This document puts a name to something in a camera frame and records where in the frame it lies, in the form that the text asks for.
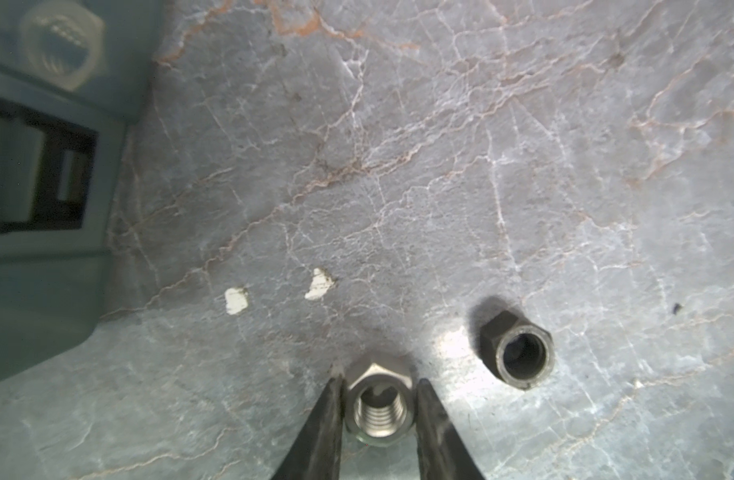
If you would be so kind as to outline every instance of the marble countertop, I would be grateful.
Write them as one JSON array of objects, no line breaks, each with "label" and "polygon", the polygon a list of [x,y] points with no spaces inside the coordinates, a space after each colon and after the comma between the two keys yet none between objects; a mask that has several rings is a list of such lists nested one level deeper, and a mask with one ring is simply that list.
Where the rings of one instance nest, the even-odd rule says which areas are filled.
[{"label": "marble countertop", "polygon": [[263,480],[379,349],[488,478],[734,480],[734,0],[173,0],[156,62],[107,314],[0,383],[0,478]]}]

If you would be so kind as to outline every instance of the nut hole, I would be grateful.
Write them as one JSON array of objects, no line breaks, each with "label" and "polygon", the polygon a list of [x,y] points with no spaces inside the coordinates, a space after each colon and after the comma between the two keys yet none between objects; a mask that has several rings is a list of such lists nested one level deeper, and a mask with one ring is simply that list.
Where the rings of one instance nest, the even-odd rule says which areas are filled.
[{"label": "nut hole", "polygon": [[515,379],[535,378],[546,365],[546,346],[531,333],[517,335],[503,352],[503,365]]},{"label": "nut hole", "polygon": [[393,386],[380,383],[364,389],[354,405],[354,421],[364,433],[383,438],[396,433],[407,417],[407,402]]}]

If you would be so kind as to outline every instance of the white spot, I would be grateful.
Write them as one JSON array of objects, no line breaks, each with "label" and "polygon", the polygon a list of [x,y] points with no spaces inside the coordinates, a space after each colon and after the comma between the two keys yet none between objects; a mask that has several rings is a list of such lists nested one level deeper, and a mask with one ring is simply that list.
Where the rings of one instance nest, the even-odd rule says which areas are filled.
[{"label": "white spot", "polygon": [[226,290],[226,313],[238,315],[248,306],[247,290],[243,288],[229,288]]},{"label": "white spot", "polygon": [[322,268],[314,268],[314,277],[311,279],[311,288],[305,294],[306,300],[319,300],[327,293],[327,290],[333,288],[335,281]]}]

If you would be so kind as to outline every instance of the dark speck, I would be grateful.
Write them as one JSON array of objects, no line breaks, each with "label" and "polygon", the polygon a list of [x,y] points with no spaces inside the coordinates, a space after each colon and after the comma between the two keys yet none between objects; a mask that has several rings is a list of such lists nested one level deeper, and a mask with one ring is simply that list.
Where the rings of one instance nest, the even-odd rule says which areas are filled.
[{"label": "dark speck", "polygon": [[620,53],[620,52],[619,52],[619,53],[616,53],[616,54],[614,54],[614,55],[613,55],[613,56],[611,56],[611,57],[610,57],[610,59],[608,60],[608,62],[610,63],[610,66],[611,66],[612,68],[618,68],[618,67],[620,67],[620,66],[621,66],[621,65],[623,64],[623,62],[625,62],[625,61],[626,61],[626,58],[625,58],[625,57],[623,56],[623,54],[622,54],[622,53]]}]

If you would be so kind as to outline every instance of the stone surface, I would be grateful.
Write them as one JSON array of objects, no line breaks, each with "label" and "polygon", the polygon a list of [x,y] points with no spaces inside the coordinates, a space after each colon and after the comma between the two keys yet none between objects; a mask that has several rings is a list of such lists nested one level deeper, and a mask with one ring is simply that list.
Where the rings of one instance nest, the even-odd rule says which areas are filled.
[{"label": "stone surface", "polygon": [[[267,478],[380,348],[489,478],[734,480],[734,0],[180,0],[157,62],[108,313],[0,383],[0,478]],[[475,357],[503,305],[537,389]]]}]

